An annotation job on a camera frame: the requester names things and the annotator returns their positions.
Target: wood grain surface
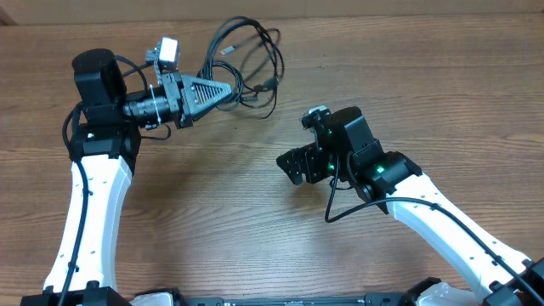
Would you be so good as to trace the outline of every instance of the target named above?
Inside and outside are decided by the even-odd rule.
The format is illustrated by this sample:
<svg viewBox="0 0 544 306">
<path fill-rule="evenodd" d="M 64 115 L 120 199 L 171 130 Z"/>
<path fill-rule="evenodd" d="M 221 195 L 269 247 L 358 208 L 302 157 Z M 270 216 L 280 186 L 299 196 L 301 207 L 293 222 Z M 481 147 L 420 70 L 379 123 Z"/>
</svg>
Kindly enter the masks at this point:
<svg viewBox="0 0 544 306">
<path fill-rule="evenodd" d="M 190 297 L 354 295 L 403 291 L 430 275 L 466 287 L 377 208 L 326 224 L 327 183 L 294 186 L 275 165 L 313 141 L 299 119 L 316 105 L 358 105 L 385 150 L 422 166 L 499 240 L 544 256 L 544 15 L 263 23 L 282 30 L 286 59 L 270 119 L 214 110 L 168 141 L 143 140 L 117 245 L 123 296 L 160 286 Z M 60 244 L 71 192 L 60 128 L 80 100 L 71 60 L 109 48 L 139 63 L 170 36 L 181 42 L 180 69 L 194 74 L 218 25 L 0 28 L 0 305 L 41 291 Z M 141 82 L 130 76 L 127 86 Z M 333 212 L 359 202 L 337 192 Z"/>
<path fill-rule="evenodd" d="M 15 22 L 9 17 L 8 13 L 3 10 L 2 6 L 0 5 L 0 26 L 12 26 Z"/>
<path fill-rule="evenodd" d="M 0 0 L 17 25 L 417 14 L 540 13 L 542 0 Z"/>
</svg>

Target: black cable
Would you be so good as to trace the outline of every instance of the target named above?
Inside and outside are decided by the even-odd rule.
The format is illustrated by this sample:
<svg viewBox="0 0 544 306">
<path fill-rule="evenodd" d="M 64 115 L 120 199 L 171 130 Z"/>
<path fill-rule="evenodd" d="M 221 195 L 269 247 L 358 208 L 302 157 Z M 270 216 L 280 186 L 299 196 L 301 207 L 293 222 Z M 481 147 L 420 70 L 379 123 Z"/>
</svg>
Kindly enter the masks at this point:
<svg viewBox="0 0 544 306">
<path fill-rule="evenodd" d="M 331 188 L 332 188 L 333 181 L 334 181 L 334 178 L 331 179 L 331 181 L 329 182 L 329 186 L 331 186 Z M 354 186 L 349 186 L 348 188 L 340 188 L 340 187 L 337 187 L 337 190 L 343 191 L 343 190 L 351 190 L 351 189 L 353 189 L 353 188 L 354 188 Z"/>
<path fill-rule="evenodd" d="M 74 241 L 74 247 L 71 253 L 70 262 L 68 263 L 68 271 L 66 272 L 65 283 L 62 286 L 62 291 L 60 292 L 59 306 L 64 305 L 66 294 L 68 293 L 68 289 L 70 288 L 71 279 L 74 275 L 74 271 L 76 270 L 77 255 L 79 253 L 79 248 L 82 244 L 83 229 L 85 228 L 85 219 L 87 218 L 87 210 L 88 210 L 89 191 L 88 191 L 87 174 L 85 173 L 85 168 L 83 168 L 81 158 L 75 156 L 75 152 L 71 147 L 70 141 L 68 140 L 68 133 L 67 133 L 68 123 L 70 122 L 70 119 L 72 119 L 72 117 L 74 116 L 75 111 L 81 111 L 81 106 L 80 107 L 76 106 L 76 108 L 72 110 L 70 114 L 68 114 L 68 116 L 66 117 L 65 122 L 62 126 L 62 139 L 65 142 L 66 149 L 68 149 L 70 158 L 76 163 L 77 168 L 79 169 L 79 173 L 82 176 L 83 203 L 82 203 L 81 217 L 79 218 L 79 226 L 77 227 L 76 240 Z"/>
<path fill-rule="evenodd" d="M 141 98 L 145 97 L 147 95 L 147 79 L 145 78 L 145 75 L 142 72 L 142 70 L 139 68 L 139 66 L 136 66 L 136 64 L 134 64 L 132 61 L 126 59 L 125 57 L 123 57 L 121 55 L 116 55 L 116 60 L 120 61 L 120 62 L 122 62 L 124 64 L 130 65 L 131 67 L 133 67 L 133 69 L 136 72 L 138 72 L 139 76 L 142 78 L 142 83 L 144 84 L 144 92 L 136 99 L 141 99 Z M 127 71 L 124 74 L 127 74 L 127 73 L 128 73 L 128 75 L 130 75 L 132 72 Z"/>
<path fill-rule="evenodd" d="M 348 169 L 348 175 L 352 182 L 356 183 L 357 179 L 355 179 L 354 173 L 351 170 L 351 156 L 354 154 L 353 151 L 348 152 L 348 156 L 346 157 L 346 168 Z"/>
<path fill-rule="evenodd" d="M 481 239 L 479 239 L 479 237 L 476 234 L 474 234 L 474 232 L 472 232 L 472 230 L 469 229 L 461 220 L 459 220 L 459 218 L 457 218 L 453 213 L 449 212 L 448 210 L 443 208 L 438 203 L 432 203 L 430 201 L 425 201 L 425 200 L 416 199 L 416 198 L 390 197 L 390 198 L 385 198 L 385 199 L 381 199 L 381 200 L 372 201 L 372 202 L 369 202 L 369 203 L 359 204 L 358 206 L 352 207 L 352 208 L 348 209 L 347 211 L 342 212 L 342 213 L 338 214 L 337 216 L 335 216 L 333 218 L 329 218 L 329 214 L 331 213 L 332 200 L 334 199 L 334 194 L 335 194 L 335 191 L 336 191 L 336 188 L 337 188 L 338 169 L 339 169 L 339 166 L 340 166 L 339 164 L 340 164 L 340 160 L 339 160 L 339 157 L 337 155 L 336 172 L 334 174 L 334 179 L 333 179 L 334 182 L 332 184 L 331 196 L 329 197 L 329 202 L 328 202 L 327 207 L 326 207 L 325 222 L 333 223 L 333 222 L 336 222 L 339 219 L 344 218 L 344 217 L 346 217 L 346 216 L 348 216 L 348 215 L 350 215 L 352 213 L 358 212 L 359 210 L 361 210 L 363 208 L 367 208 L 367 207 L 371 207 L 371 206 L 375 206 L 375 205 L 379 205 L 379 204 L 385 204 L 385 203 L 388 203 L 388 202 L 391 202 L 391 201 L 405 201 L 405 202 L 416 203 L 416 204 L 421 204 L 421 205 L 424 205 L 424 206 L 431 207 L 432 210 L 437 210 L 437 211 L 443 213 L 446 217 L 450 218 L 453 222 L 455 222 L 457 225 L 459 225 L 459 227 L 461 227 L 467 233 L 467 235 L 469 235 L 482 249 L 484 249 L 484 251 L 486 251 L 490 255 L 491 258 L 493 258 L 493 260 L 496 263 L 501 265 L 518 282 L 518 284 L 520 285 L 523 292 L 529 293 L 540 305 L 544 305 L 544 299 L 523 278 L 521 278 L 521 276 L 519 276 L 519 274 L 516 273 L 516 271 L 514 271 L 512 268 L 510 268 L 510 266 L 507 265 L 502 260 L 501 256 L 499 256 L 495 252 L 493 252 L 493 250 L 491 250 Z"/>
<path fill-rule="evenodd" d="M 167 125 L 166 123 L 165 124 L 162 124 L 163 126 L 167 127 L 168 129 L 168 134 L 166 137 L 154 137 L 154 136 L 141 136 L 140 138 L 141 139 L 151 139 L 151 140 L 166 140 L 166 139 L 169 139 L 170 136 L 172 136 L 172 129 L 170 128 L 169 125 Z"/>
<path fill-rule="evenodd" d="M 75 135 L 77 133 L 77 130 L 79 129 L 79 119 L 82 116 L 82 107 L 83 107 L 83 101 L 76 104 L 76 107 L 74 108 L 73 116 L 71 118 L 71 134 Z"/>
<path fill-rule="evenodd" d="M 236 68 L 234 68 L 231 64 L 224 60 L 215 60 L 214 56 L 218 51 L 218 47 L 221 44 L 221 42 L 234 30 L 241 28 L 243 26 L 253 26 L 255 30 L 257 31 L 256 34 L 253 34 L 249 38 L 245 39 L 244 41 L 238 43 L 235 45 L 236 48 L 240 48 L 246 44 L 248 44 L 250 41 L 256 39 L 259 37 L 261 41 L 258 43 L 258 45 L 250 51 L 250 54 L 245 58 L 245 61 L 251 56 L 252 53 L 254 53 L 258 48 L 264 47 L 266 49 L 266 52 L 268 54 L 268 58 L 264 60 L 264 62 L 248 77 L 248 79 L 251 79 L 254 77 L 258 72 L 260 72 L 263 67 L 268 63 L 268 61 L 272 62 L 272 66 L 274 67 L 274 75 L 271 80 L 276 80 L 272 82 L 274 84 L 273 88 L 263 88 L 262 90 L 257 90 L 256 88 L 249 88 L 250 90 L 248 92 L 244 92 L 244 88 L 248 88 L 248 86 L 245 84 L 245 80 L 241 75 L 241 72 L 238 71 Z M 278 37 L 276 38 L 276 42 L 272 41 L 272 38 L 269 34 L 270 31 L 275 31 L 278 33 Z M 277 83 L 281 81 L 283 78 L 283 75 L 285 73 L 285 64 L 283 61 L 283 56 L 281 55 L 280 50 L 277 48 L 277 43 L 280 41 L 280 31 L 278 29 L 272 28 L 272 29 L 264 29 L 256 20 L 249 19 L 247 17 L 243 16 L 236 16 L 233 18 L 230 18 L 226 20 L 215 32 L 215 34 L 212 37 L 212 41 L 210 42 L 210 46 L 207 50 L 207 56 L 204 61 L 204 65 L 202 68 L 198 71 L 197 76 L 201 78 L 205 78 L 207 80 L 213 80 L 213 67 L 222 67 L 229 71 L 234 77 L 235 77 L 235 88 L 233 89 L 233 94 L 230 97 L 230 102 L 227 102 L 225 104 L 232 104 L 228 107 L 221 107 L 218 106 L 218 109 L 221 111 L 232 111 L 234 108 L 238 106 L 238 104 L 242 104 L 246 107 L 250 107 L 253 109 L 259 109 L 263 108 L 272 101 L 274 101 L 273 107 L 271 112 L 262 117 L 262 119 L 268 118 L 272 112 L 275 110 L 275 107 L 277 105 Z M 280 62 L 281 65 L 281 71 L 278 73 L 278 63 Z M 250 105 L 248 104 L 247 98 L 243 98 L 243 94 L 254 94 L 253 97 L 257 97 L 257 94 L 261 91 L 270 91 L 272 90 L 273 93 L 270 95 L 267 102 L 261 104 L 261 105 Z"/>
<path fill-rule="evenodd" d="M 145 63 L 145 64 L 143 64 L 143 65 L 139 65 L 139 66 L 138 66 L 138 69 L 140 69 L 140 70 L 142 71 L 143 69 L 145 69 L 145 68 L 147 68 L 147 67 L 151 67 L 151 66 L 153 66 L 153 64 L 151 64 L 151 63 Z M 131 70 L 129 70 L 129 71 L 126 71 L 126 72 L 124 72 L 124 73 L 122 74 L 122 77 L 128 77 L 128 76 L 130 76 L 131 74 L 133 74 L 134 72 L 138 71 L 138 69 L 133 68 L 133 69 L 131 69 Z"/>
</svg>

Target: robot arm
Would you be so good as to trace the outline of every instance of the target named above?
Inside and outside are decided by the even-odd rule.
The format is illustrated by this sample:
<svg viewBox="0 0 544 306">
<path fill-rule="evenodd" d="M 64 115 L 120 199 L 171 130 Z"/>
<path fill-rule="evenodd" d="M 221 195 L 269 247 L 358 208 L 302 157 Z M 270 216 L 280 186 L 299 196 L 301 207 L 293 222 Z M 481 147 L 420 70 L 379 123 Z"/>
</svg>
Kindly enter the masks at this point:
<svg viewBox="0 0 544 306">
<path fill-rule="evenodd" d="M 387 197 L 424 198 L 438 203 L 459 218 L 493 252 L 500 254 L 516 273 L 525 271 L 523 261 L 529 260 L 527 256 L 501 243 L 479 227 L 442 195 L 426 174 L 411 175 L 396 184 L 395 189 Z M 431 207 L 403 201 L 391 201 L 387 209 L 394 218 L 416 231 L 459 273 L 480 303 L 492 293 L 491 283 L 498 281 L 506 284 L 512 279 L 464 229 L 443 213 Z"/>
<path fill-rule="evenodd" d="M 94 287 L 116 290 L 117 232 L 142 139 L 139 128 L 158 128 L 167 122 L 187 128 L 230 99 L 229 84 L 180 74 L 178 53 L 178 42 L 163 38 L 146 55 L 147 65 L 155 67 L 159 86 L 129 94 L 116 63 L 120 60 L 133 65 L 128 60 L 107 49 L 89 50 L 73 60 L 82 102 L 73 112 L 73 135 L 67 147 L 72 160 L 81 159 L 89 192 L 82 193 L 82 174 L 74 162 L 71 204 L 58 256 L 44 284 L 47 292 L 63 291 L 85 196 L 88 197 L 86 222 L 77 260 L 72 263 L 75 268 L 68 291 L 84 290 L 90 281 Z M 79 124 L 80 111 L 87 119 L 85 124 Z"/>
<path fill-rule="evenodd" d="M 332 182 L 338 179 L 348 181 L 358 196 L 367 202 L 329 218 L 336 187 L 336 183 L 331 184 L 333 191 L 326 222 L 335 222 L 375 201 L 384 213 L 390 213 L 415 230 L 451 264 L 468 283 L 477 303 L 503 305 L 505 301 L 519 302 L 515 295 L 517 290 L 534 296 L 544 294 L 542 276 L 537 272 L 544 263 L 531 262 L 523 253 L 506 246 L 479 227 L 448 201 L 421 168 L 406 156 L 399 152 L 384 153 L 359 108 L 349 107 L 332 114 L 320 106 L 309 110 L 302 124 L 304 128 L 312 129 L 315 142 L 278 157 L 278 166 L 294 184 L 303 182 L 303 174 L 311 184 L 330 176 L 333 176 Z M 474 237 L 489 248 L 488 252 Z M 504 264 L 512 271 L 506 271 Z M 525 291 L 526 288 L 529 288 L 527 291 L 534 290 L 533 287 L 538 293 Z M 447 290 L 436 299 L 443 298 L 445 294 L 448 294 Z"/>
<path fill-rule="evenodd" d="M 107 155 L 85 156 L 82 164 L 88 176 L 89 190 L 93 194 L 88 198 L 87 220 L 76 272 L 69 290 L 83 290 L 89 281 L 97 281 L 99 286 L 109 286 L 116 290 L 115 257 L 119 218 L 133 174 L 122 157 L 111 159 Z M 82 176 L 75 163 L 72 164 L 71 172 L 72 192 L 65 232 L 53 269 L 43 285 L 43 289 L 52 292 L 60 292 L 65 283 L 82 211 Z"/>
</svg>

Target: tangled cables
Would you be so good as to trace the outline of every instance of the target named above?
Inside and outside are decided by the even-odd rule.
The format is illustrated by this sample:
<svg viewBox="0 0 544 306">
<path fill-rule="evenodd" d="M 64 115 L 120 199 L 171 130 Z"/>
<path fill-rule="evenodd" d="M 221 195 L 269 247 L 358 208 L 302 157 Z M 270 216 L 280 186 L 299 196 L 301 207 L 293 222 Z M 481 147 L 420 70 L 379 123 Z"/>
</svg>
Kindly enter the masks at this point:
<svg viewBox="0 0 544 306">
<path fill-rule="evenodd" d="M 256 38 L 260 38 L 258 44 L 246 55 L 246 57 L 242 61 L 241 68 L 238 70 L 225 60 L 215 59 L 215 54 L 218 52 L 219 45 L 223 42 L 223 40 L 232 31 L 239 29 L 243 26 L 252 26 L 253 28 L 255 28 L 255 31 L 257 31 L 257 33 L 248 37 L 246 40 L 237 43 L 236 45 L 229 46 L 221 51 L 222 54 L 227 54 L 237 48 L 245 46 Z M 272 41 L 272 37 L 269 34 L 270 32 L 277 33 L 277 38 L 275 42 Z M 272 28 L 267 30 L 263 28 L 256 20 L 243 16 L 236 16 L 230 18 L 217 29 L 207 50 L 204 65 L 202 66 L 201 70 L 198 71 L 198 74 L 196 76 L 213 81 L 213 67 L 221 67 L 230 72 L 235 77 L 235 87 L 232 91 L 229 102 L 226 102 L 223 105 L 218 105 L 219 110 L 232 111 L 240 104 L 253 109 L 261 109 L 274 101 L 272 109 L 270 110 L 268 115 L 261 117 L 261 119 L 268 118 L 270 115 L 272 115 L 272 112 L 275 110 L 277 104 L 278 85 L 283 79 L 283 75 L 285 73 L 283 56 L 281 55 L 281 52 L 277 47 L 280 42 L 280 38 L 281 34 L 278 29 Z M 246 62 L 260 48 L 266 49 L 268 55 L 267 58 L 259 65 L 259 67 L 255 71 L 253 71 L 248 77 L 244 78 L 241 72 L 243 71 Z M 247 81 L 254 78 L 268 64 L 268 62 L 271 62 L 272 66 L 274 67 L 274 75 L 263 84 L 249 87 L 247 85 Z M 255 105 L 254 102 L 258 101 L 258 95 L 264 92 L 272 92 L 272 94 L 269 96 L 266 102 L 262 103 L 261 105 Z"/>
</svg>

